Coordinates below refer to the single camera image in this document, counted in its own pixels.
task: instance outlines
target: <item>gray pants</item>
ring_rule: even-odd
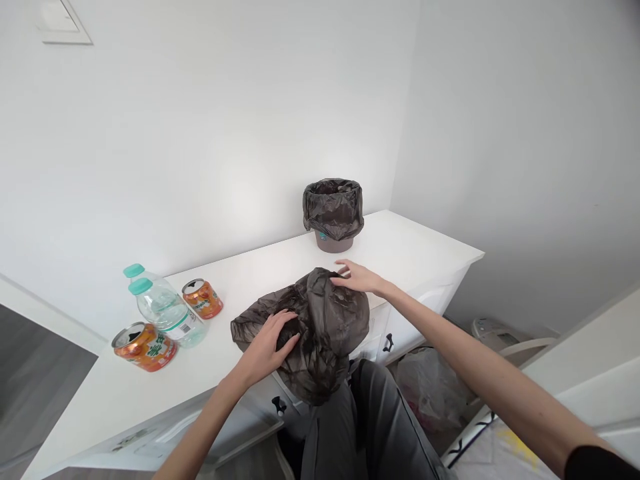
[[[390,372],[362,360],[330,400],[314,408],[302,459],[302,480],[353,480],[356,444],[370,479],[455,478],[444,468]]]

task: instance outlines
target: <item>plastic bag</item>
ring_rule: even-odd
[[[362,188],[353,180],[324,179],[311,183],[302,197],[304,224],[333,240],[354,238],[365,226]]]
[[[231,337],[246,351],[267,317],[282,309],[298,314],[278,337],[280,349],[300,332],[293,351],[278,372],[300,400],[322,405],[338,390],[349,370],[349,354],[369,332],[366,294],[336,287],[336,272],[316,268],[293,285],[258,299],[231,322]]]
[[[396,382],[422,428],[438,432],[460,427],[471,392],[433,348],[409,353],[400,362]]]

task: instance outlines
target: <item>cabinet top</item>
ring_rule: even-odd
[[[178,292],[188,281],[204,278],[222,298],[223,310],[205,320],[206,338],[193,349],[178,351],[170,364],[154,373],[116,357],[106,345],[24,478],[41,478],[40,473],[56,464],[216,386],[241,355],[231,340],[230,322],[262,295],[315,267],[336,270],[335,260],[348,258],[409,291],[483,255],[384,210],[365,216],[364,229],[344,253],[323,252],[311,232],[167,277]],[[374,308],[384,300],[369,294],[369,303]],[[132,309],[131,321],[139,320]]]

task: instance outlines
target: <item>left hand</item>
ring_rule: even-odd
[[[275,349],[275,344],[284,324],[297,316],[297,313],[286,309],[270,315],[247,351],[242,354],[238,364],[230,372],[230,379],[235,380],[244,390],[248,390],[282,365],[298,342],[300,334],[290,338],[278,351]]]

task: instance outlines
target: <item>teal bottle cap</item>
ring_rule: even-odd
[[[153,282],[149,279],[138,279],[129,286],[129,291],[134,295],[140,295],[153,286]]]
[[[142,265],[140,265],[139,263],[134,263],[133,265],[130,265],[122,270],[122,273],[125,274],[126,278],[134,278],[144,272],[144,270],[145,268]]]

